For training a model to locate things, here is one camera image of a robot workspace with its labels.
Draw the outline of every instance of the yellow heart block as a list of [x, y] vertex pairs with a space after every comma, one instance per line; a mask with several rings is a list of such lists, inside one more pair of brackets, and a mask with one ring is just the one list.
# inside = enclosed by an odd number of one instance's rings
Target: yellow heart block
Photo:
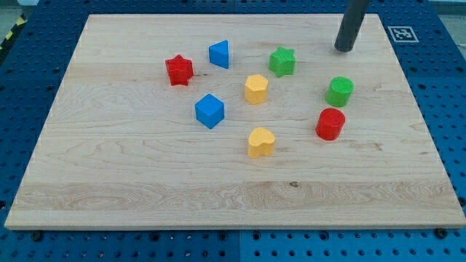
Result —
[[245, 99], [253, 105], [265, 102], [268, 85], [269, 80], [261, 75], [248, 76], [245, 84]]
[[248, 156], [250, 158], [270, 156], [274, 153], [275, 136], [267, 129], [257, 127], [250, 133], [248, 143]]

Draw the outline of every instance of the blue cube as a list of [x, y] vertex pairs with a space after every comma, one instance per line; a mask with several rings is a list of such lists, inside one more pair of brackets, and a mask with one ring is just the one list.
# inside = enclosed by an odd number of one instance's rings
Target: blue cube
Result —
[[209, 47], [209, 61], [212, 64], [222, 68], [229, 68], [229, 51], [227, 40], [221, 41], [220, 43]]
[[207, 94], [194, 106], [196, 119], [209, 129], [213, 129], [225, 117], [224, 103], [211, 94]]

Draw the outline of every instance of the red star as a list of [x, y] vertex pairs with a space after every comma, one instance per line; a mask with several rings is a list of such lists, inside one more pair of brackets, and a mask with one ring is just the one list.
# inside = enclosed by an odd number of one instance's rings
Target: red star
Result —
[[177, 84], [188, 85], [188, 80], [193, 77], [192, 61], [184, 59], [181, 55], [165, 61], [168, 77], [172, 86]]

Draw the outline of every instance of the blue pegboard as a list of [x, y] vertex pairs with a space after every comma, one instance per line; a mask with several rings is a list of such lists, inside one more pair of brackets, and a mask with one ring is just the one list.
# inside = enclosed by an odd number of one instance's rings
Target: blue pegboard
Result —
[[[41, 0], [0, 67], [3, 225], [87, 16], [342, 13], [346, 0]], [[374, 0], [460, 201], [466, 200], [466, 62], [425, 0]], [[408, 26], [418, 42], [393, 39]], [[466, 261], [466, 230], [11, 232], [0, 261]]]

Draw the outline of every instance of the toy block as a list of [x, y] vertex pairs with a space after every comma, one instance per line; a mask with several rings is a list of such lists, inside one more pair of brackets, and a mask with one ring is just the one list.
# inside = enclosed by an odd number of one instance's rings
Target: toy block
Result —
[[271, 156], [274, 152], [275, 136], [267, 129], [257, 127], [250, 133], [248, 144], [248, 156], [250, 158]]
[[224, 40], [209, 47], [210, 63], [222, 68], [229, 68], [228, 41]]
[[209, 129], [213, 129], [224, 118], [224, 103], [211, 94], [207, 94], [194, 106], [196, 119]]
[[292, 75], [295, 64], [294, 49], [278, 47], [277, 51], [270, 55], [269, 70], [274, 71], [277, 77]]
[[327, 108], [320, 112], [315, 128], [317, 135], [323, 140], [335, 140], [340, 136], [345, 122], [344, 114], [336, 108]]
[[245, 84], [245, 99], [252, 104], [265, 102], [268, 85], [269, 80], [261, 75], [248, 76]]
[[188, 80], [193, 77], [192, 61], [184, 59], [181, 55], [165, 61], [168, 77], [172, 86], [182, 84], [187, 86]]
[[348, 104], [355, 85], [346, 77], [338, 76], [332, 79], [325, 99], [331, 106], [342, 107]]

